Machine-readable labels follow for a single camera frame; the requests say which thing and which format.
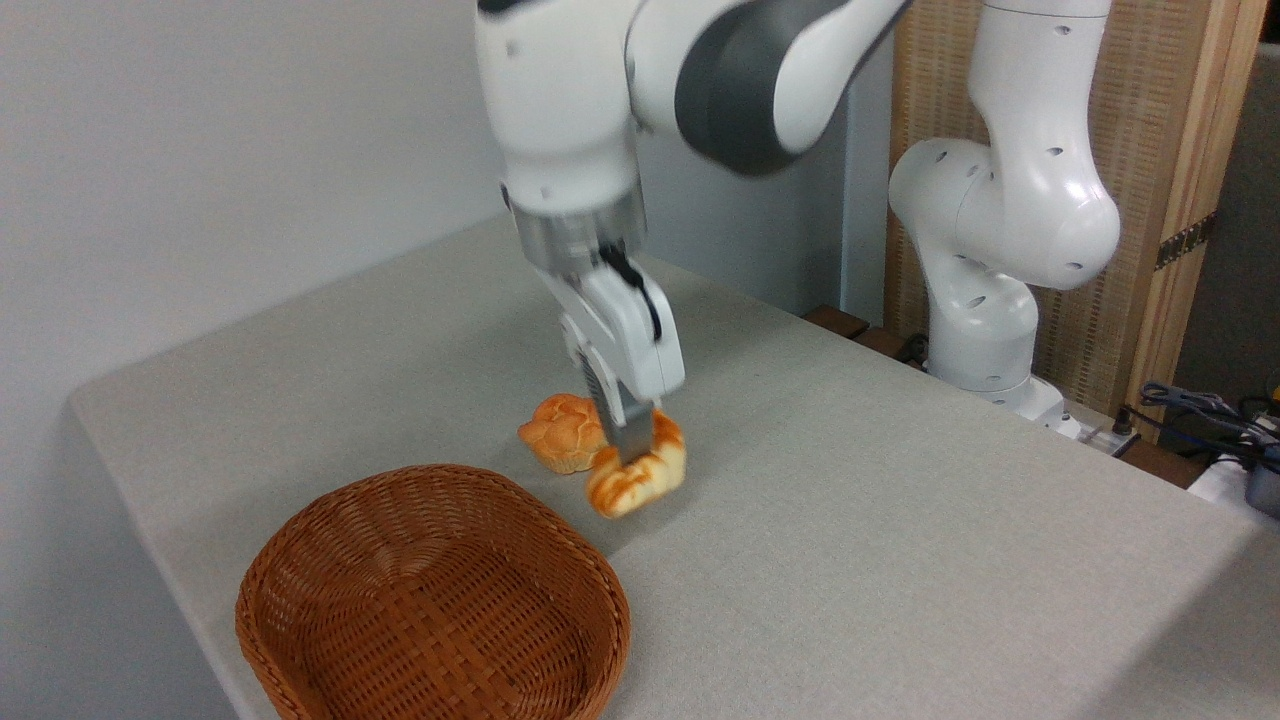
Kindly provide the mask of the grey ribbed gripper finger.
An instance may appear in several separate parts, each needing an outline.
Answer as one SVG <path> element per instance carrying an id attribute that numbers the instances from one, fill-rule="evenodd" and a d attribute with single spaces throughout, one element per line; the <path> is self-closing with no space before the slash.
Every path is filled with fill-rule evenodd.
<path id="1" fill-rule="evenodd" d="M 561 316 L 570 359 L 582 373 L 608 445 L 622 464 L 652 451 L 654 405 L 635 398 L 571 316 Z"/>

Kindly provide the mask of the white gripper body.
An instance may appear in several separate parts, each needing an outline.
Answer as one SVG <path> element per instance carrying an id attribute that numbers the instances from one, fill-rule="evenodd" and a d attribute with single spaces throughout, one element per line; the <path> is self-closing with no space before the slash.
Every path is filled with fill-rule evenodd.
<path id="1" fill-rule="evenodd" d="M 640 266 L 603 263 L 577 274 L 543 266 L 540 277 L 635 398 L 659 405 L 684 386 L 669 302 Z"/>

